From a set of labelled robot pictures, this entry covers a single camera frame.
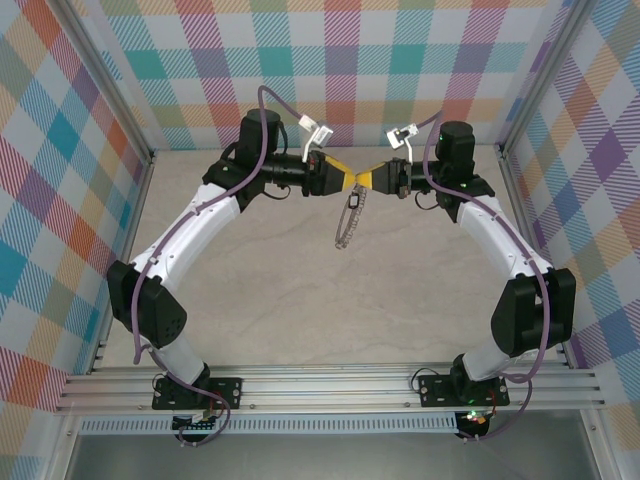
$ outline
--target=black bracket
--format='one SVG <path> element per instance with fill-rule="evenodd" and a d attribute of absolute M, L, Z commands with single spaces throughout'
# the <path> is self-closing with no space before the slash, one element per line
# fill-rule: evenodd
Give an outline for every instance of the black bracket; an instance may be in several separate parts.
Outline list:
<path fill-rule="evenodd" d="M 240 408 L 242 399 L 242 379 L 235 377 L 209 378 L 198 385 L 198 388 L 216 393 L 224 398 L 231 410 Z M 211 398 L 206 395 L 193 395 L 173 380 L 161 377 L 155 382 L 155 394 L 151 402 L 153 410 L 209 410 Z M 217 401 L 215 409 L 222 407 Z"/>
<path fill-rule="evenodd" d="M 418 377 L 420 405 L 423 407 L 504 407 L 509 405 L 509 392 L 503 378 L 476 383 L 474 394 L 465 402 L 456 393 L 451 375 L 421 375 Z"/>

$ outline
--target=gray floor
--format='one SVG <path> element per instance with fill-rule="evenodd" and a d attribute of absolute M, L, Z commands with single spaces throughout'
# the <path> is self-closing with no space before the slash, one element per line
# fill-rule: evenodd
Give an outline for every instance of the gray floor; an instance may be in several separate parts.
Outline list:
<path fill-rule="evenodd" d="M 326 151 L 355 172 L 394 153 Z M 218 156 L 160 153 L 134 255 L 182 211 Z M 511 215 L 493 147 L 477 147 L 475 159 Z M 187 335 L 206 362 L 451 361 L 490 334 L 504 281 L 465 231 L 440 209 L 424 212 L 413 198 L 371 192 L 350 246 L 339 251 L 334 236 L 346 196 L 261 196 L 212 241 L 178 292 Z M 131 335 L 114 322 L 103 365 L 128 366 L 132 357 Z M 143 364 L 151 364 L 146 355 Z"/>
<path fill-rule="evenodd" d="M 87 436 L 71 472 L 72 480 L 599 478 L 578 412 L 527 413 L 482 445 L 453 434 L 223 435 L 194 450 L 172 437 Z"/>

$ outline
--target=colorful plaid backdrop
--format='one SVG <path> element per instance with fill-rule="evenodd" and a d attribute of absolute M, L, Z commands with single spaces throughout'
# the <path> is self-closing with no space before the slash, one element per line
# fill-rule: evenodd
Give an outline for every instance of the colorful plaid backdrop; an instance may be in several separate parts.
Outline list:
<path fill-rule="evenodd" d="M 640 0 L 601 0 L 513 168 L 543 252 L 578 280 L 573 345 L 640 467 Z"/>
<path fill-rule="evenodd" d="M 30 479 L 143 171 L 44 0 L 0 0 L 0 479 Z"/>
<path fill-rule="evenodd" d="M 493 143 L 570 3 L 74 0 L 150 143 L 171 149 L 234 141 L 261 83 L 326 120 L 332 145 L 386 145 L 439 108 Z"/>

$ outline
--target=marble-patterned surface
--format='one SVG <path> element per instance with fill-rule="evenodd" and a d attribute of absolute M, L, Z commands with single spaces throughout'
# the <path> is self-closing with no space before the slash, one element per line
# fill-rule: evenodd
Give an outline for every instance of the marble-patterned surface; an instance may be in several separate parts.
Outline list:
<path fill-rule="evenodd" d="M 355 172 L 392 156 L 383 147 L 327 153 Z M 180 213 L 218 155 L 160 153 L 134 254 Z M 513 221 L 493 147 L 477 147 L 475 159 Z M 178 292 L 188 337 L 206 362 L 451 361 L 488 337 L 504 281 L 464 230 L 413 198 L 369 192 L 351 244 L 339 251 L 346 196 L 261 196 L 212 241 Z M 132 337 L 115 321 L 103 365 L 130 365 L 132 357 Z"/>

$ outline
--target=purple cable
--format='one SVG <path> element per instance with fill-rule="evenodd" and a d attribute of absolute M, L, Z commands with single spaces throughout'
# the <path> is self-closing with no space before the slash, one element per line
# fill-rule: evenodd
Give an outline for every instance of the purple cable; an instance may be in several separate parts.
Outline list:
<path fill-rule="evenodd" d="M 531 395 L 533 393 L 533 384 L 531 383 L 531 379 L 535 376 L 536 373 L 538 373 L 538 370 L 540 369 L 540 366 L 542 365 L 542 361 L 544 359 L 544 352 L 547 350 L 549 328 L 551 323 L 551 313 L 550 313 L 551 304 L 549 301 L 549 292 L 547 290 L 547 285 L 544 281 L 542 273 L 540 272 L 540 269 L 536 265 L 535 261 L 531 258 L 531 255 L 529 254 L 529 251 L 527 250 L 525 245 L 518 238 L 518 235 L 507 224 L 507 222 L 500 215 L 498 215 L 498 213 L 495 210 L 493 210 L 491 207 L 481 202 L 480 200 L 470 195 L 467 195 L 465 193 L 458 192 L 456 190 L 452 190 L 450 188 L 446 188 L 441 185 L 438 185 L 431 177 L 431 174 L 429 173 L 429 153 L 430 153 L 429 151 L 431 149 L 431 145 L 435 140 L 435 136 L 437 135 L 437 132 L 440 126 L 441 117 L 442 117 L 442 110 L 440 110 L 438 113 L 436 113 L 429 119 L 419 124 L 419 128 L 420 128 L 430 122 L 434 122 L 433 127 L 431 127 L 431 131 L 429 132 L 429 136 L 427 137 L 427 143 L 424 148 L 424 156 L 422 161 L 422 168 L 424 170 L 424 176 L 427 179 L 427 182 L 434 190 L 438 190 L 442 193 L 453 195 L 455 197 L 462 198 L 468 202 L 472 202 L 473 204 L 477 205 L 482 210 L 487 212 L 489 215 L 491 215 L 491 217 L 494 218 L 500 224 L 500 226 L 507 233 L 507 235 L 509 235 L 509 237 L 513 240 L 513 242 L 518 247 L 518 250 L 520 250 L 522 255 L 525 257 L 525 261 L 528 262 L 528 264 L 531 266 L 531 270 L 533 271 L 534 275 L 536 276 L 536 279 L 538 280 L 538 283 L 540 284 L 540 293 L 542 295 L 542 310 L 543 310 L 542 338 L 540 340 L 540 349 L 538 350 L 538 355 L 536 357 L 536 360 L 533 362 L 533 366 L 531 367 L 531 370 L 529 370 L 527 374 L 507 374 L 505 372 L 501 372 L 505 378 L 507 378 L 513 383 L 526 383 L 528 385 L 527 397 L 523 402 L 522 406 L 520 407 L 520 409 L 516 412 L 515 415 L 513 415 L 509 419 L 507 423 L 500 426 L 497 430 L 482 437 L 483 440 L 488 440 L 496 437 L 497 435 L 511 428 L 511 426 L 518 420 L 520 415 L 522 415 L 522 413 L 525 411 L 525 409 L 527 408 L 527 405 L 529 405 L 529 401 L 531 400 Z"/>
<path fill-rule="evenodd" d="M 178 430 L 178 438 L 180 439 L 182 444 L 183 445 L 189 445 L 191 447 L 199 447 L 201 445 L 205 445 L 205 444 L 215 440 L 216 438 L 218 438 L 218 436 L 222 433 L 222 431 L 225 428 L 227 428 L 227 426 L 229 425 L 229 421 L 231 420 L 231 407 L 229 406 L 229 403 L 224 398 L 222 398 L 220 395 L 216 395 L 215 393 L 208 392 L 206 390 L 202 390 L 202 389 L 200 389 L 198 387 L 194 387 L 193 385 L 189 385 L 187 382 L 183 382 L 182 380 L 180 380 L 178 377 L 173 375 L 167 369 L 167 367 L 162 363 L 162 361 L 158 358 L 158 355 L 156 355 L 155 352 L 149 352 L 149 355 L 151 355 L 151 358 L 153 359 L 154 362 L 156 362 L 156 365 L 158 365 L 158 367 L 160 367 L 162 370 L 167 372 L 167 377 L 169 377 L 171 380 L 176 382 L 181 387 L 184 387 L 186 389 L 189 389 L 189 390 L 194 391 L 196 393 L 199 393 L 201 395 L 205 395 L 207 397 L 213 398 L 217 402 L 222 403 L 222 405 L 224 406 L 225 412 L 227 413 L 227 416 L 224 419 L 224 423 L 218 428 L 218 430 L 216 430 L 213 433 L 210 433 L 209 435 L 206 436 L 206 438 L 204 440 L 201 440 L 199 442 L 191 442 L 191 443 L 187 442 L 184 438 L 182 438 L 182 431 L 184 430 L 184 428 L 181 428 L 180 430 Z"/>
<path fill-rule="evenodd" d="M 142 282 L 145 278 L 147 278 L 147 274 L 149 273 L 149 270 L 151 270 L 151 266 L 153 265 L 151 260 L 157 259 L 162 254 L 162 249 L 167 245 L 169 240 L 173 238 L 178 230 L 180 230 L 180 228 L 185 224 L 187 220 L 189 220 L 194 215 L 200 215 L 200 212 L 202 212 L 202 210 L 209 208 L 219 201 L 235 195 L 239 190 L 242 190 L 244 187 L 246 187 L 258 175 L 258 173 L 260 173 L 260 169 L 262 168 L 265 158 L 267 157 L 268 142 L 267 117 L 264 108 L 264 99 L 262 98 L 263 92 L 267 92 L 269 95 L 271 95 L 278 103 L 280 103 L 289 113 L 291 113 L 291 115 L 296 117 L 298 120 L 302 118 L 302 115 L 296 112 L 290 105 L 287 105 L 287 103 L 269 87 L 265 85 L 261 85 L 260 87 L 258 87 L 258 106 L 260 107 L 260 124 L 262 127 L 262 149 L 260 150 L 260 158 L 258 159 L 258 162 L 256 163 L 253 171 L 235 187 L 227 190 L 223 194 L 218 195 L 216 198 L 209 200 L 208 202 L 200 204 L 198 207 L 196 207 L 195 212 L 192 210 L 181 217 L 180 220 L 178 220 L 176 224 L 167 232 L 167 234 L 158 242 L 158 246 L 155 248 L 155 250 L 151 254 L 151 257 L 149 257 L 149 260 L 147 260 L 147 263 L 140 272 L 140 276 L 138 277 L 136 285 L 133 289 L 133 296 L 131 298 L 131 330 L 133 330 L 133 346 L 135 350 L 133 356 L 134 365 L 138 365 L 140 363 L 140 357 L 142 356 L 143 350 L 143 347 L 140 344 L 140 328 L 138 326 L 138 300 L 140 298 Z"/>

